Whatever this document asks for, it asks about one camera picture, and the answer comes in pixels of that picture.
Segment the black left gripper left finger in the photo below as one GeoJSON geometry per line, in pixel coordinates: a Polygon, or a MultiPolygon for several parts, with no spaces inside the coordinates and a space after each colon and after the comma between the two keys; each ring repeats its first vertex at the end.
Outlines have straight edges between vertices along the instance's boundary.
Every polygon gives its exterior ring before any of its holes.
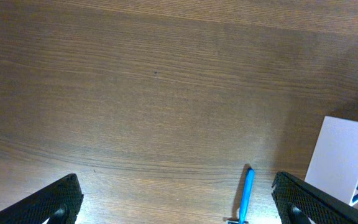
{"type": "Polygon", "coordinates": [[[83,194],[76,174],[68,174],[0,211],[0,223],[75,224],[83,194]]]}

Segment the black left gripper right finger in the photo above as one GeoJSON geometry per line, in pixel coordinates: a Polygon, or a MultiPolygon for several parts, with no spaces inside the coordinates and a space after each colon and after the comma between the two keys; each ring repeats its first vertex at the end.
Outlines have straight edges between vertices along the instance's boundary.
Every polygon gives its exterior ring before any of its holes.
{"type": "Polygon", "coordinates": [[[358,224],[358,210],[287,172],[277,172],[272,197],[281,222],[358,224]]]}

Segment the blue disposable razor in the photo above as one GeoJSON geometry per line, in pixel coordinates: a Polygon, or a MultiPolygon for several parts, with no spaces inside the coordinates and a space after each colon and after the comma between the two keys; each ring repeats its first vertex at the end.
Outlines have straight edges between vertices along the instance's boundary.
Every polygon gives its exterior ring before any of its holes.
{"type": "Polygon", "coordinates": [[[255,171],[246,164],[243,168],[239,185],[232,205],[232,217],[226,220],[227,224],[246,224],[250,196],[254,183],[255,171]]]}

